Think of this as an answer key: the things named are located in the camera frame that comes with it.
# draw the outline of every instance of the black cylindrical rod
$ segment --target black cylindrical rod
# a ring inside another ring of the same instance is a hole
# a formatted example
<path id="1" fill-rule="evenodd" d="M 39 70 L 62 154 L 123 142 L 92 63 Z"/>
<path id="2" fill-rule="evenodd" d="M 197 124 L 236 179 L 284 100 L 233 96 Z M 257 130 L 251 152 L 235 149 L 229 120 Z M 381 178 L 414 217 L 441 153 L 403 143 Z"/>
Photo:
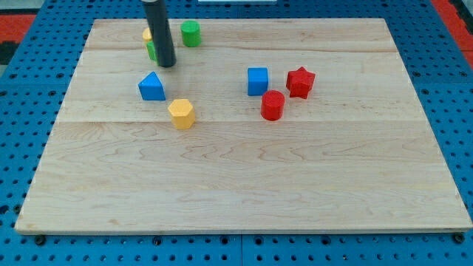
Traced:
<path id="1" fill-rule="evenodd" d="M 153 36 L 157 61 L 162 67 L 172 67 L 176 63 L 176 54 L 169 29 L 168 13 L 164 0 L 141 0 L 145 8 L 149 29 Z"/>

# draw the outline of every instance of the red cylinder block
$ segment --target red cylinder block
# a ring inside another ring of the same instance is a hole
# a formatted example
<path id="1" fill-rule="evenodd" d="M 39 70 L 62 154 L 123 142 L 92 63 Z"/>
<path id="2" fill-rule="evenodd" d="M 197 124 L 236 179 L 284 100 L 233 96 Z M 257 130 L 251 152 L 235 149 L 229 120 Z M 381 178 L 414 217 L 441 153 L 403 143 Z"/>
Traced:
<path id="1" fill-rule="evenodd" d="M 261 98 L 261 116 L 269 121 L 276 121 L 282 117 L 285 98 L 281 92 L 268 90 Z"/>

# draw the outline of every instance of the wooden board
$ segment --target wooden board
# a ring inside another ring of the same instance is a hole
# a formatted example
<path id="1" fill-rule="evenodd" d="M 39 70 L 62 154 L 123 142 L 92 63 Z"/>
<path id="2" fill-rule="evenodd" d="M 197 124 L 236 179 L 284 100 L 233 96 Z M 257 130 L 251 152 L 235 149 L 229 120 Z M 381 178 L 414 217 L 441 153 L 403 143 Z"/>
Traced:
<path id="1" fill-rule="evenodd" d="M 393 233 L 472 222 L 383 19 L 202 20 L 155 66 L 144 20 L 97 20 L 16 229 L 25 234 Z M 246 69 L 317 73 L 281 120 L 259 114 Z M 166 102 L 142 101 L 156 71 Z M 188 98 L 197 122 L 173 128 Z"/>

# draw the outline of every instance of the red star block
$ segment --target red star block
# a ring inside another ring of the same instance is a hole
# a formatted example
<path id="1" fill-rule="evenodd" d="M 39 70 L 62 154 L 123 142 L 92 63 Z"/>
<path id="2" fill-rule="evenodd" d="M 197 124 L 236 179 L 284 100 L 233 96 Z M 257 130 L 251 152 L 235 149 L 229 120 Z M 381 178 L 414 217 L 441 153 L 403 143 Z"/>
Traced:
<path id="1" fill-rule="evenodd" d="M 307 99 L 307 95 L 312 89 L 315 79 L 316 74 L 308 72 L 302 66 L 296 71 L 289 71 L 286 82 L 286 88 L 290 90 L 289 97 L 300 97 Z"/>

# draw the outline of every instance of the blue triangular prism block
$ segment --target blue triangular prism block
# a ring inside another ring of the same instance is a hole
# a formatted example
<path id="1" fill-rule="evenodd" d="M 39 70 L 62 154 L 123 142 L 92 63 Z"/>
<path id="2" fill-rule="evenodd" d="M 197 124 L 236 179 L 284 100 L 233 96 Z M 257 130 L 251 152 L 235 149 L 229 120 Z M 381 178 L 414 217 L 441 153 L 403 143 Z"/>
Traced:
<path id="1" fill-rule="evenodd" d="M 166 100 L 163 84 L 155 72 L 149 73 L 139 84 L 143 100 Z"/>

